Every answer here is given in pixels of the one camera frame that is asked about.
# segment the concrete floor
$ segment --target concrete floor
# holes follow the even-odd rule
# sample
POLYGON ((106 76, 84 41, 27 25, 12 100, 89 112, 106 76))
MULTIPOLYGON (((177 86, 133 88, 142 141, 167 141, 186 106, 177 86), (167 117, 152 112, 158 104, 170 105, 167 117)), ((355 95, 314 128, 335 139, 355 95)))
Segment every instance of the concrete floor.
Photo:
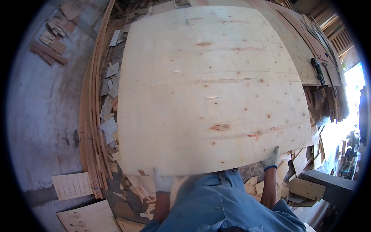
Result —
MULTIPOLYGON (((94 199, 91 195, 59 201, 51 176, 82 171, 73 133, 78 129, 82 82, 95 40, 79 27, 61 38, 66 45, 63 56, 69 59, 66 65, 49 66, 28 50, 31 41, 39 40, 45 20, 54 15, 59 2, 46 3, 26 32, 13 63, 6 111, 9 149, 20 188, 45 229, 56 232, 65 231, 56 212, 94 199)), ((90 10, 81 18, 97 15, 90 10)))

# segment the plywood sheet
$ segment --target plywood sheet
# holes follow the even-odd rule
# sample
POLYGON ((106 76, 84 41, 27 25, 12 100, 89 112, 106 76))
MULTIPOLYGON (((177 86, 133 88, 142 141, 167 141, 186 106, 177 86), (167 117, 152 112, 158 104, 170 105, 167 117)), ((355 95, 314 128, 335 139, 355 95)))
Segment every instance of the plywood sheet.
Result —
POLYGON ((59 200, 68 200, 93 194, 89 173, 52 176, 53 185, 59 200))
POLYGON ((57 213, 68 232, 121 232, 108 201, 57 213))
POLYGON ((191 7, 142 19, 131 25, 122 67, 125 174, 231 169, 311 140, 299 75, 257 10, 191 7))

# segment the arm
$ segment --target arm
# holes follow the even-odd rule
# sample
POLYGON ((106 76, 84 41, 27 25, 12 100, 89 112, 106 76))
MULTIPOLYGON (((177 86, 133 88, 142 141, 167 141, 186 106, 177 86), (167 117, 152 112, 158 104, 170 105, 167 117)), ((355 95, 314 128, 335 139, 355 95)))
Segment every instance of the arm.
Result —
POLYGON ((170 193, 156 192, 156 205, 153 220, 162 223, 170 212, 170 193))
POLYGON ((156 188, 156 205, 153 220, 162 223, 170 212, 170 190, 174 177, 161 177, 157 168, 153 168, 153 182, 156 188))
POLYGON ((274 167, 264 171, 264 188, 260 203, 268 209, 277 203, 276 172, 274 167))
POLYGON ((268 209, 271 209, 277 203, 276 173, 279 153, 279 147, 277 146, 272 156, 261 162, 264 168, 264 188, 260 203, 268 209))

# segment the gloved hand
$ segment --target gloved hand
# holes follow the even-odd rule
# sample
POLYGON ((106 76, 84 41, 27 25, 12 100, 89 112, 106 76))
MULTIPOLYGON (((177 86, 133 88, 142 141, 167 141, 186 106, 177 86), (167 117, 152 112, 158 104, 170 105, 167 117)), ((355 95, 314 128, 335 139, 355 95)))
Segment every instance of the gloved hand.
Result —
POLYGON ((157 192, 170 192, 171 186, 173 185, 174 176, 160 176, 158 168, 153 168, 153 182, 155 184, 157 192))
POLYGON ((275 167, 277 169, 279 155, 280 155, 279 146, 277 146, 271 157, 260 162, 264 168, 264 171, 271 167, 275 167))

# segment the wooden strip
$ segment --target wooden strip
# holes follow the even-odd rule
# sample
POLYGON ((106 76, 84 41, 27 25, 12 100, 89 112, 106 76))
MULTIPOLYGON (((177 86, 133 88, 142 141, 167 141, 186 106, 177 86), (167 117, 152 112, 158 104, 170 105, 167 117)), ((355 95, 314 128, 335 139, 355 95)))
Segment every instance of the wooden strip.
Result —
POLYGON ((120 227, 115 220, 107 200, 81 208, 59 212, 57 216, 68 232, 120 231, 120 227))
POLYGON ((87 172, 52 176, 52 180, 59 200, 68 200, 93 194, 87 172))
POLYGON ((44 52, 45 54, 51 56, 52 58, 56 59, 57 61, 59 61, 60 63, 62 64, 66 64, 68 62, 68 59, 63 57, 63 56, 60 56, 58 55, 53 49, 51 48, 48 48, 46 46, 43 46, 41 45, 40 43, 34 41, 34 43, 32 44, 34 47, 36 47, 38 50, 44 52))

